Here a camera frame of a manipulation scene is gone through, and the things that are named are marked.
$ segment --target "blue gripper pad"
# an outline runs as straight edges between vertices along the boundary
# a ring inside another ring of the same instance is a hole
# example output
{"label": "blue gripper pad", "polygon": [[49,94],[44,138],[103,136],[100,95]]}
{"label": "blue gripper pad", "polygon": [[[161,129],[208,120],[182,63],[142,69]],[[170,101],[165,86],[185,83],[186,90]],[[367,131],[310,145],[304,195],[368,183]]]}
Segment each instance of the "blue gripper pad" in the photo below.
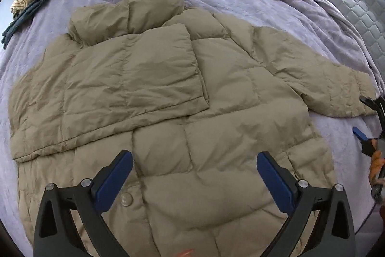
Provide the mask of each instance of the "blue gripper pad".
{"label": "blue gripper pad", "polygon": [[368,137],[357,127],[353,127],[353,133],[359,140],[368,140]]}
{"label": "blue gripper pad", "polygon": [[133,165],[134,159],[131,152],[123,150],[110,166],[102,169],[108,174],[95,194],[94,208],[97,212],[106,212],[111,208]]}
{"label": "blue gripper pad", "polygon": [[257,170],[279,210],[291,215],[297,201],[295,178],[287,169],[281,168],[268,152],[258,154]]}

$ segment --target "bed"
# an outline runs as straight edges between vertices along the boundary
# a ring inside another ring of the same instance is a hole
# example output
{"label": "bed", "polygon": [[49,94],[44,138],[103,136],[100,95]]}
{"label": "bed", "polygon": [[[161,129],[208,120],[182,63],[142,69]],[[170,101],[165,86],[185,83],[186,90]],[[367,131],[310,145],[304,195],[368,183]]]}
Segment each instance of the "bed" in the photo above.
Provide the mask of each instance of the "bed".
{"label": "bed", "polygon": [[[99,2],[116,3],[120,0],[50,0],[16,33],[0,61],[0,219],[26,257],[32,256],[20,222],[17,205],[17,166],[9,154],[8,95],[13,83],[31,68],[44,52],[47,44],[57,35],[65,33],[75,8]],[[328,59],[342,63],[370,75],[383,93],[385,85],[361,37],[341,13],[327,0],[185,0],[185,6],[197,6],[213,12],[230,13],[256,26],[271,26],[297,37],[314,51]],[[379,134],[378,119],[357,117],[329,118],[310,113],[313,122],[328,142],[334,159],[338,182],[346,188],[357,229],[372,207],[370,186],[367,180],[370,160],[360,153],[360,144],[352,127],[361,129],[367,136]],[[371,234],[364,234],[365,245],[370,246],[381,233],[378,219],[373,220]]]}

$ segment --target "purple blanket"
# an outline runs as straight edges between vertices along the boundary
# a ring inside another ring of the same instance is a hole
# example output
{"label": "purple blanket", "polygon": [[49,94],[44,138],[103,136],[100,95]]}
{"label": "purple blanket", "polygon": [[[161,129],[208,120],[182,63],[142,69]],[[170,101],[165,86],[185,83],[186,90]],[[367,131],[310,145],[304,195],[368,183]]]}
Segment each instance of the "purple blanket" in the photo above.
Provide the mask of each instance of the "purple blanket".
{"label": "purple blanket", "polygon": [[[17,206],[17,166],[9,152],[8,95],[12,84],[31,68],[55,36],[65,33],[76,7],[120,0],[49,0],[32,21],[27,22],[11,39],[0,61],[0,218],[26,257],[32,249],[22,228]],[[185,0],[186,6],[230,13],[256,26],[271,26],[291,33],[316,52],[332,61],[369,73],[373,83],[384,90],[362,40],[349,23],[326,0]],[[376,117],[334,119],[311,113],[320,133],[333,153],[338,181],[348,193],[355,227],[368,213],[372,200],[368,184],[370,160],[360,153],[352,134],[357,126],[368,136],[378,135]]]}

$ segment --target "jacket sleeve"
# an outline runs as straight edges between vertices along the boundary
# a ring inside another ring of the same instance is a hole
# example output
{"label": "jacket sleeve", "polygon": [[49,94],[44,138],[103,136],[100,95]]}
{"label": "jacket sleeve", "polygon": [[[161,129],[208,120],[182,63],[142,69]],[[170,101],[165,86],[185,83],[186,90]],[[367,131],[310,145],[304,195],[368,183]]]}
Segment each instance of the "jacket sleeve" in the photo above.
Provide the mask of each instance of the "jacket sleeve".
{"label": "jacket sleeve", "polygon": [[368,74],[331,62],[284,31],[254,27],[251,54],[317,113],[330,117],[373,113],[359,101],[360,95],[375,98]]}
{"label": "jacket sleeve", "polygon": [[184,8],[183,0],[122,0],[77,8],[68,25],[70,37],[92,46],[110,38],[141,34],[163,23]]}

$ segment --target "snap button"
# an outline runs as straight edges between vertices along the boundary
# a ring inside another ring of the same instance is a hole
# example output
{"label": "snap button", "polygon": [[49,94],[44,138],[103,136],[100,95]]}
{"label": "snap button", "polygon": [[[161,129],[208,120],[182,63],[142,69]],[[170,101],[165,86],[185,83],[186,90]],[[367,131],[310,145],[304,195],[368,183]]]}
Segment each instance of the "snap button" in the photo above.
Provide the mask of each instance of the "snap button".
{"label": "snap button", "polygon": [[124,207],[128,207],[132,204],[134,198],[130,193],[122,193],[121,195],[121,203]]}

